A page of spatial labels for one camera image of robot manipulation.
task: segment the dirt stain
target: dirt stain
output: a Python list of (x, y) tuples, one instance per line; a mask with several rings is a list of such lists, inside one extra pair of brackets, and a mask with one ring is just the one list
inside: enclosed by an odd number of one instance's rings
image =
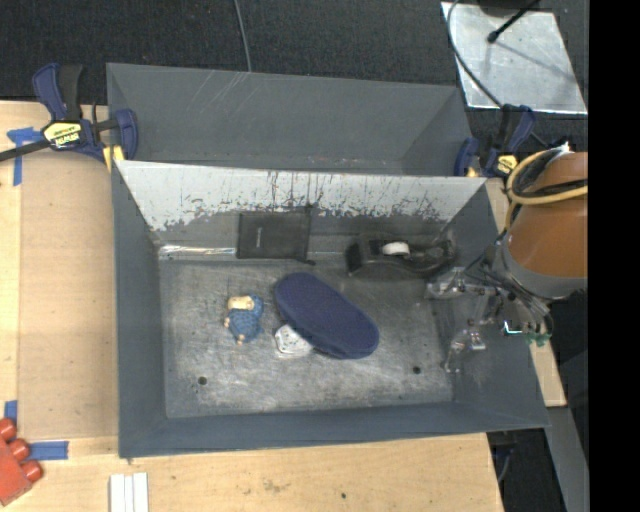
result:
[(291, 486), (291, 484), (275, 485), (273, 480), (264, 480), (262, 485), (264, 486), (265, 491), (269, 491), (272, 494), (278, 494), (281, 491), (287, 490), (287, 488)]

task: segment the white roll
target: white roll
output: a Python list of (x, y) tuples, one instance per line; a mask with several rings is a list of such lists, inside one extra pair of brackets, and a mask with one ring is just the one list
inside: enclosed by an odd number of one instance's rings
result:
[(409, 244), (406, 242), (389, 242), (382, 246), (385, 256), (409, 256)]

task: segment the yellow label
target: yellow label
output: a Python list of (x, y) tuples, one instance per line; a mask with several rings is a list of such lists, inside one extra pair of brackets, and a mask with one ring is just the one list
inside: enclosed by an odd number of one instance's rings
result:
[(509, 174), (518, 165), (518, 160), (513, 155), (502, 155), (498, 157), (498, 170)]
[(78, 123), (53, 123), (45, 128), (42, 134), (45, 139), (60, 148), (80, 140), (80, 132), (82, 132), (82, 126)]

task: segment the small toy figure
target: small toy figure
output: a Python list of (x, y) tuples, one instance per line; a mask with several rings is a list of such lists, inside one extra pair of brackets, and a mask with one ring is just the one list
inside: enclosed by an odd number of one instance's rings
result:
[(260, 317), (264, 302), (257, 295), (230, 297), (224, 326), (231, 331), (238, 345), (251, 341), (262, 332)]

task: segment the red object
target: red object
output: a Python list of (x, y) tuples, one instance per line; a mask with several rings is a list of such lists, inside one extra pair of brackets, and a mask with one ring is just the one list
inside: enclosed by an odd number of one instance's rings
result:
[(10, 441), (15, 435), (15, 423), (9, 418), (0, 419), (0, 503), (2, 506), (7, 506), (29, 491), (33, 483), (42, 476), (42, 467), (38, 461), (24, 461), (29, 456), (29, 445), (23, 439)]

